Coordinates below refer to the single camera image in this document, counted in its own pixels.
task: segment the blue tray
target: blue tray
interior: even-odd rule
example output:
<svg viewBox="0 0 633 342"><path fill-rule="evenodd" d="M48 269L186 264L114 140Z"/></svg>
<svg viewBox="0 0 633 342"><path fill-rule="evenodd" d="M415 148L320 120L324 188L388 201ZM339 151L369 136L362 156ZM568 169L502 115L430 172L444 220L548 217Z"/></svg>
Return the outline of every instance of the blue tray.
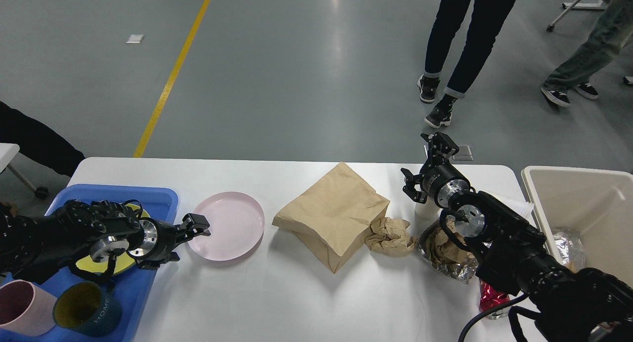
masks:
<svg viewBox="0 0 633 342"><path fill-rule="evenodd" d="M143 209L152 218L174 222L178 209L178 195L171 190L162 187L136 187L136 186L111 186L77 184L66 187L59 192L52 201L46 215L64 205L66 200L75 199L85 203L92 201L109 200L112 202L124 202L136 199L143 204ZM149 289L154 282L156 270L141 270L136 267L129 268L125 272L112 278L117 283L114 297L121 303L123 313L121 322L112 333L102 337L88 337L55 326L47 333L29 337L0 329L0 341L2 342L129 342L133 339L140 316L143 313ZM12 281L11 275L5 279L5 283ZM57 274L40 285L50 294L59 297L66 289L83 281L73 275L68 268L63 268Z"/></svg>

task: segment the beige bin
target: beige bin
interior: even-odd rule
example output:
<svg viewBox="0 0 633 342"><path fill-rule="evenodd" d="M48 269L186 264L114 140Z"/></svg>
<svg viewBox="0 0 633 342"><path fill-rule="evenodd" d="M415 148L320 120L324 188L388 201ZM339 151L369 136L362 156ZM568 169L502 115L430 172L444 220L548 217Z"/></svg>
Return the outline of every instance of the beige bin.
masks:
<svg viewBox="0 0 633 342"><path fill-rule="evenodd" d="M521 171L547 249L558 261L552 229L581 233L587 266L633 286L633 175L565 167L530 166Z"/></svg>

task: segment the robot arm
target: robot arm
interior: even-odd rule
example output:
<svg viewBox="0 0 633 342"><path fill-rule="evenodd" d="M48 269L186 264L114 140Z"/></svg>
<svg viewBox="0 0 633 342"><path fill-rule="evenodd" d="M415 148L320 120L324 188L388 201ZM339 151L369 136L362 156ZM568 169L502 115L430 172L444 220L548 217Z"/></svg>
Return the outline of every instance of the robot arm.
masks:
<svg viewBox="0 0 633 342"><path fill-rule="evenodd" d="M63 267L82 273L75 263L87 255L108 261L101 279L108 279L117 256L129 254L142 269L158 269L180 258L172 252L195 236L209 236L209 223L199 214L186 214L183 223L141 218L125 203L91 205L69 200L46 217L0 214L0 271L14 278L43 283ZM82 277L96 279L86 272Z"/></svg>
<svg viewBox="0 0 633 342"><path fill-rule="evenodd" d="M574 273L559 264L545 251L542 232L492 195L476 191L450 164L448 158L458 150L450 137L440 132L422 137L429 142L427 161L417 175L402 169L403 191L421 203L430 196L443 209L440 226L453 243L475 255L477 276L500 292L524 292L540 311L513 308L515 313L532 317L550 342L631 340L630 287L594 268ZM448 216L466 245L447 228Z"/></svg>

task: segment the shoe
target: shoe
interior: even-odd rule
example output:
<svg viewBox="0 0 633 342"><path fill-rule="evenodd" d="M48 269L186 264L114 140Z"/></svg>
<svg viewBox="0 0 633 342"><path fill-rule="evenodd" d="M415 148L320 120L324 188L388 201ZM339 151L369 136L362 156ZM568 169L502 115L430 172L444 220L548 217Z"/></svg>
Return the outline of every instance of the shoe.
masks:
<svg viewBox="0 0 633 342"><path fill-rule="evenodd" d="M433 103L437 86L439 85L439 77L430 78L421 76L418 79L418 88L420 88L420 100L425 103Z"/></svg>
<svg viewBox="0 0 633 342"><path fill-rule="evenodd" d="M569 107L572 104L569 102L566 92L556 91L556 90L547 90L545 87L541 86L541 92L545 95L545 99L549 102L561 106L561 107Z"/></svg>
<svg viewBox="0 0 633 342"><path fill-rule="evenodd" d="M578 84L574 86L574 89L578 91L578 94L583 95L583 97L587 99L595 100L598 97L597 91L595 90L593 85L591 85L591 83L588 81L587 83L582 83L582 84Z"/></svg>
<svg viewBox="0 0 633 342"><path fill-rule="evenodd" d="M435 106L431 113L424 118L424 121L432 128L440 128L451 124L451 116L450 112L444 112Z"/></svg>

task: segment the plastic bin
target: plastic bin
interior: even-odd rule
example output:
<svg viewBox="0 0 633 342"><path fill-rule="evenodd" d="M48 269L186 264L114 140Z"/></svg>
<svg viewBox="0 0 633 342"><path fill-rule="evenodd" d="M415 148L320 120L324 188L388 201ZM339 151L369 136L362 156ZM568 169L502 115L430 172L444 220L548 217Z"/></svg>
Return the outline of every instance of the plastic bin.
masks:
<svg viewBox="0 0 633 342"><path fill-rule="evenodd" d="M547 249L560 254L551 229L579 231L587 266L633 286L633 175L565 167L530 166L521 171Z"/></svg>
<svg viewBox="0 0 633 342"><path fill-rule="evenodd" d="M50 204L46 215L51 214L70 199L80 200L84 203L90 203L93 200L124 202L136 199L143 204L143 209L147 210L152 218L167 222L174 222L178 210L178 195L173 190L164 187L76 184L59 192ZM129 342L134 338L136 328L140 323L140 316L143 313L155 275L156 270L131 267L122 274L112 277L112 280L117 283L114 297L121 304L123 313L121 322L108 335L89 337L54 326L52 330L43 335L29 337L0 329L0 342ZM9 275L5 283L9 283L11 280L13 278ZM73 275L66 267L39 287L55 297L59 297L66 289L82 281L84 280Z"/></svg>

